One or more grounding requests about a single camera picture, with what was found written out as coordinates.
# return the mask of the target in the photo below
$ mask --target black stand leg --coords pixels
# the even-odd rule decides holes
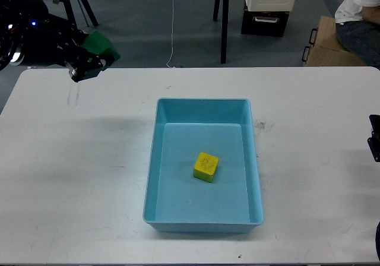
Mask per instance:
[[[213,20],[218,20],[220,0],[215,0]],[[228,31],[228,10],[229,0],[223,0],[223,12],[221,19],[221,49],[220,49],[220,63],[226,63],[227,55],[227,31]]]
[[[65,6],[65,11],[67,15],[67,19],[74,25],[77,26],[77,22],[75,21],[74,12],[72,11],[72,6],[70,3],[70,0],[62,0]],[[87,11],[88,16],[90,17],[90,20],[92,21],[94,26],[98,25],[98,22],[96,20],[96,17],[94,15],[93,10],[91,9],[90,4],[88,3],[88,0],[81,0],[85,10]]]
[[[228,31],[229,0],[223,0],[223,16],[221,19],[221,50],[220,63],[226,63],[227,55],[227,31]]]

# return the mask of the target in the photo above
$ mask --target person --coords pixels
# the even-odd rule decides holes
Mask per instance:
[[[380,0],[344,0],[335,12],[339,42],[380,69]]]

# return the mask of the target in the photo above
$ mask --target cardboard box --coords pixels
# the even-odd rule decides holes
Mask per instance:
[[[304,66],[367,66],[361,59],[347,51],[336,35],[335,19],[322,16],[313,43],[309,47]]]

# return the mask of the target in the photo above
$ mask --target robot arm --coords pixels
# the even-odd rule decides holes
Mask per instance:
[[[89,35],[50,14],[42,0],[0,0],[0,70],[8,64],[58,64],[78,82],[98,76],[119,58],[101,33]]]

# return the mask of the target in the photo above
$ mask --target black drawer box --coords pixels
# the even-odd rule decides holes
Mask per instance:
[[[289,12],[250,12],[244,10],[242,34],[283,37]]]

